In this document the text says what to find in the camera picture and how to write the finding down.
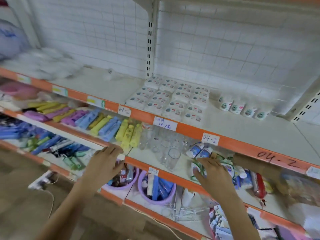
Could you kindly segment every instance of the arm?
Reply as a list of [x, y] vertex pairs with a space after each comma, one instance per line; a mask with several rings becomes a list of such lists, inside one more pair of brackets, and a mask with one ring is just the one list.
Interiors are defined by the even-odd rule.
[[196, 169], [193, 171], [194, 176], [212, 198], [221, 205], [234, 240], [260, 240], [259, 233], [252, 225], [227, 170], [216, 159], [199, 158], [198, 161], [205, 167], [207, 177], [203, 177]]
[[120, 153], [123, 153], [122, 149], [115, 145], [94, 153], [84, 174], [47, 221], [36, 240], [70, 239], [85, 205], [98, 189], [123, 168], [124, 161], [116, 165], [116, 159]]

